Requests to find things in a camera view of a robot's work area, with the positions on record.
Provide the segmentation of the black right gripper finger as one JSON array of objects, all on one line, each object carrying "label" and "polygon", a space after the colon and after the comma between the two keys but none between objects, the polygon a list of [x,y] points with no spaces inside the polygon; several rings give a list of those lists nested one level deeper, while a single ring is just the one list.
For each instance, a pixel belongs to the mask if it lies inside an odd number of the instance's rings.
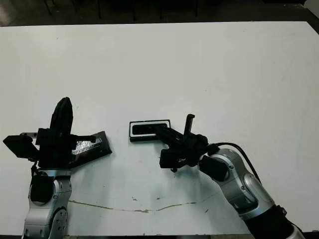
[{"label": "black right gripper finger", "polygon": [[162,142],[179,142],[183,139],[184,135],[170,127],[158,127],[158,138]]},{"label": "black right gripper finger", "polygon": [[157,138],[169,147],[181,147],[183,134],[177,131],[157,131]]}]

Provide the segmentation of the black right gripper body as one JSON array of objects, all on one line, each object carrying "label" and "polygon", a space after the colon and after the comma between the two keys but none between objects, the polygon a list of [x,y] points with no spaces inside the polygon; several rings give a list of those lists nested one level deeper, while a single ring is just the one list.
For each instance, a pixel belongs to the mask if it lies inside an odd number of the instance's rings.
[{"label": "black right gripper body", "polygon": [[199,162],[200,157],[207,152],[207,137],[191,132],[194,118],[195,115],[193,114],[188,114],[186,117],[184,133],[175,150],[173,167],[183,167],[186,165],[194,167]]}]

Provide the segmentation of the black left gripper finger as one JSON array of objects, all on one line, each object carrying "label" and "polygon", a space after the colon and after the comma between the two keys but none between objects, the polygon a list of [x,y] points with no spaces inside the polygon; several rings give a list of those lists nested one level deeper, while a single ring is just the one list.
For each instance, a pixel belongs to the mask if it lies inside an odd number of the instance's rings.
[{"label": "black left gripper finger", "polygon": [[68,97],[63,99],[62,104],[62,131],[65,134],[71,133],[73,123],[73,109],[72,103]]},{"label": "black left gripper finger", "polygon": [[62,98],[56,105],[51,117],[50,129],[63,132],[63,120],[62,120],[62,106],[64,98]]}]

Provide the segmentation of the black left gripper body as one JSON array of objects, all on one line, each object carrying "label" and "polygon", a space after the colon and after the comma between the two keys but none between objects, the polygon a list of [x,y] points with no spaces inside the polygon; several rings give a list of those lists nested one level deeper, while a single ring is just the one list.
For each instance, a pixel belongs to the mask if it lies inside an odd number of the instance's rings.
[{"label": "black left gripper body", "polygon": [[96,142],[93,135],[75,135],[70,130],[39,128],[38,132],[23,132],[21,136],[28,140],[26,159],[37,162],[42,168],[67,169],[75,160],[72,153],[77,142]]}]

